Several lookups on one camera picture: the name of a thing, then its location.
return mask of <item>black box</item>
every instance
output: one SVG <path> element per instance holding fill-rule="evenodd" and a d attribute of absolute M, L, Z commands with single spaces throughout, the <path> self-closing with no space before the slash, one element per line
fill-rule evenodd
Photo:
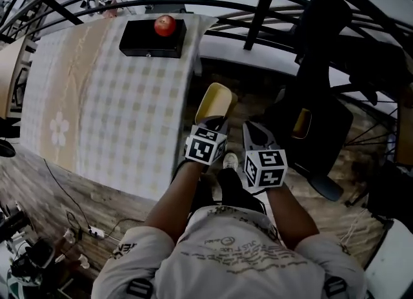
<path fill-rule="evenodd" d="M 180 58 L 186 34 L 185 22 L 176 20 L 175 32 L 160 36 L 154 28 L 155 20 L 129 21 L 122 35 L 119 49 L 126 56 Z"/>

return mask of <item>tablecloth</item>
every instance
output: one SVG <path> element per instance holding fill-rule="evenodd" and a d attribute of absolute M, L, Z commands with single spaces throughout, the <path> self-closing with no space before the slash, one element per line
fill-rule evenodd
<path fill-rule="evenodd" d="M 176 166 L 198 45 L 216 19 L 174 15 L 187 27 L 180 59 L 123 55 L 127 22 L 157 16 L 102 19 L 42 37 L 26 87 L 21 144 L 80 176 L 158 200 Z"/>

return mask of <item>red apple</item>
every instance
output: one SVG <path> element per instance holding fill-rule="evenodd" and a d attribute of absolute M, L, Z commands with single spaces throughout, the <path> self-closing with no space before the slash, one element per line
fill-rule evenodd
<path fill-rule="evenodd" d="M 162 15 L 155 20 L 154 28 L 160 36 L 171 36 L 175 32 L 176 21 L 170 15 Z"/>

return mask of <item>wooden floor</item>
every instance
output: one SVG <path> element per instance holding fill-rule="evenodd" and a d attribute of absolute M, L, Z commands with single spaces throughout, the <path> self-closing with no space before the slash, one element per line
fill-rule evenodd
<path fill-rule="evenodd" d="M 188 105 L 185 112 L 184 133 L 188 131 L 197 106 L 212 82 L 220 82 L 230 87 L 239 98 L 239 103 L 230 118 L 229 148 L 241 157 L 241 126 L 244 120 L 254 114 L 260 114 L 274 100 L 278 86 L 283 82 L 282 76 L 260 73 L 259 71 L 222 73 L 222 70 L 206 66 L 202 78 L 192 80 Z M 347 107 L 354 113 L 354 122 L 348 134 L 348 139 L 357 136 L 374 123 L 372 118 L 354 105 Z M 377 126 L 365 138 L 384 134 L 385 129 Z M 42 158 L 33 155 L 19 145 L 14 145 L 17 156 L 12 159 L 0 159 L 0 202 L 2 206 L 17 201 L 26 211 L 34 224 L 39 236 L 48 236 L 53 240 L 63 235 L 69 227 L 66 212 L 72 212 L 82 229 L 86 223 L 77 206 L 57 186 L 51 177 Z M 357 194 L 365 185 L 365 180 L 371 174 L 374 165 L 384 146 L 367 145 L 347 147 L 343 149 L 330 173 L 345 190 L 339 202 L 331 202 L 322 198 L 300 175 L 288 171 L 286 182 L 299 202 L 315 219 L 323 232 L 335 234 L 339 238 L 350 229 L 354 219 L 363 211 L 361 207 L 346 208 L 343 202 Z M 120 223 L 113 231 L 113 238 L 121 238 L 125 231 L 141 224 L 151 210 L 154 201 L 132 196 L 114 189 L 104 187 L 84 178 L 71 174 L 55 165 L 50 165 L 58 182 L 66 189 L 84 210 L 92 226 L 104 229 L 106 232 L 124 218 L 135 221 Z M 358 225 L 352 235 L 349 251 L 364 265 L 383 234 L 382 226 L 369 213 L 359 217 Z M 73 247 L 67 256 L 77 258 L 84 253 L 90 259 L 91 268 L 83 271 L 91 278 L 96 277 L 106 259 L 113 251 L 117 241 L 112 238 L 97 240 L 88 235 Z"/>

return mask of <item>power strip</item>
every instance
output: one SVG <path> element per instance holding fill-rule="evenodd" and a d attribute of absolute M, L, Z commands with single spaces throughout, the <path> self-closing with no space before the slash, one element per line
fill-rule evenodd
<path fill-rule="evenodd" d="M 90 227 L 89 235 L 95 238 L 99 238 L 99 239 L 105 238 L 105 232 L 102 229 L 95 228 L 95 227 Z"/>

